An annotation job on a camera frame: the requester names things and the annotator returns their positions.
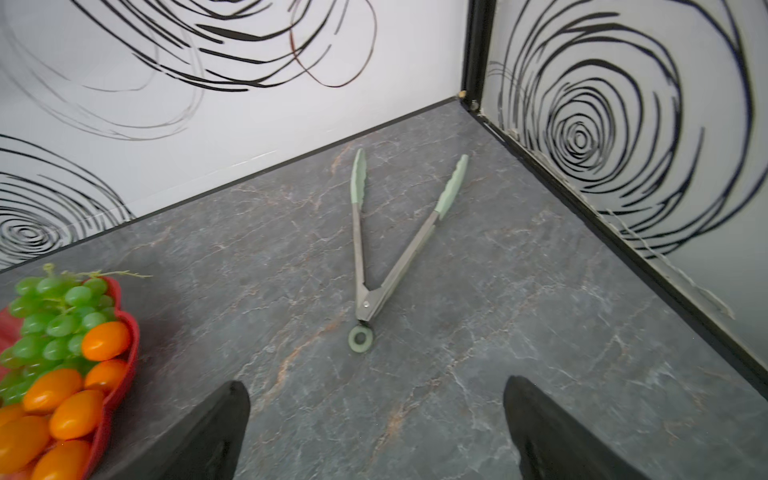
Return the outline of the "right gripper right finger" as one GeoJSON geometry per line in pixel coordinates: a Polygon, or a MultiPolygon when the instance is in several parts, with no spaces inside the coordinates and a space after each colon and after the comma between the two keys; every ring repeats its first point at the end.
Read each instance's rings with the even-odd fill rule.
{"type": "Polygon", "coordinates": [[[543,390],[508,378],[503,406],[524,479],[644,479],[543,390]]]}

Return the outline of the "red flower-shaped bowl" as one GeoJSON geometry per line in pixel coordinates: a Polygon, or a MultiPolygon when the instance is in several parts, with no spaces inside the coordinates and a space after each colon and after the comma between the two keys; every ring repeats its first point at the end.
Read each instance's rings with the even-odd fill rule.
{"type": "MultiPolygon", "coordinates": [[[[88,462],[85,465],[85,470],[80,479],[89,479],[98,467],[105,451],[108,449],[112,430],[112,417],[115,410],[122,403],[127,392],[131,388],[131,384],[136,374],[140,344],[140,330],[136,320],[132,315],[122,309],[122,292],[119,282],[111,277],[104,276],[101,278],[105,280],[108,285],[106,295],[110,296],[115,302],[114,308],[116,310],[116,318],[125,324],[130,333],[131,344],[126,352],[117,357],[118,359],[124,360],[126,363],[126,370],[121,382],[106,395],[102,404],[100,423],[97,425],[95,431],[89,437],[86,437],[86,440],[91,443],[91,450],[88,462]]],[[[9,348],[12,341],[16,341],[20,338],[21,325],[22,320],[10,315],[7,306],[1,310],[1,351],[9,348]]],[[[19,472],[1,474],[1,479],[31,479],[34,463],[35,462],[33,461],[19,472]]]]}

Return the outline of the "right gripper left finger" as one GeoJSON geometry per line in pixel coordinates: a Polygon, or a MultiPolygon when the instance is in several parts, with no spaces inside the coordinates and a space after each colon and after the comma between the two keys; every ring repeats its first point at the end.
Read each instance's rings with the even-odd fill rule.
{"type": "Polygon", "coordinates": [[[113,479],[232,479],[250,415],[244,384],[231,380],[197,405],[113,479]]]}

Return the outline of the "green grape bunch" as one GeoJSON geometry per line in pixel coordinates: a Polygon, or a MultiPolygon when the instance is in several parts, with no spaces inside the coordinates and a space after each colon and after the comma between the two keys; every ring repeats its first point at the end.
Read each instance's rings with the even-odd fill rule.
{"type": "Polygon", "coordinates": [[[84,378],[99,362],[82,356],[85,334],[119,321],[114,300],[101,277],[149,279],[130,270],[70,272],[52,263],[39,275],[19,280],[8,307],[22,320],[20,338],[1,351],[1,404],[19,404],[32,384],[51,371],[69,368],[84,378]]]}

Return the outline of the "orange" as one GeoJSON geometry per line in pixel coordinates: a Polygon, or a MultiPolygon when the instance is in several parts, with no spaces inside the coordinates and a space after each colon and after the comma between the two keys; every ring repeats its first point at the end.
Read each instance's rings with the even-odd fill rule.
{"type": "Polygon", "coordinates": [[[131,332],[122,322],[112,321],[89,330],[81,342],[82,356],[91,361],[107,361],[122,355],[131,345],[131,332]]]}
{"type": "Polygon", "coordinates": [[[46,417],[23,416],[1,426],[1,473],[22,470],[50,442],[46,417]]]}
{"type": "Polygon", "coordinates": [[[86,389],[63,401],[49,421],[50,435],[56,440],[86,437],[100,424],[104,394],[86,389]]]}
{"type": "Polygon", "coordinates": [[[62,368],[38,378],[22,400],[25,412],[47,415],[83,389],[83,377],[75,369],[62,368]]]}
{"type": "Polygon", "coordinates": [[[21,404],[6,405],[0,408],[0,426],[25,416],[25,410],[21,404]]]}
{"type": "Polygon", "coordinates": [[[84,388],[108,396],[121,384],[126,370],[127,363],[121,359],[99,362],[86,374],[84,388]]]}
{"type": "Polygon", "coordinates": [[[32,471],[32,480],[79,480],[83,477],[91,445],[83,440],[57,444],[43,455],[32,471]]]}

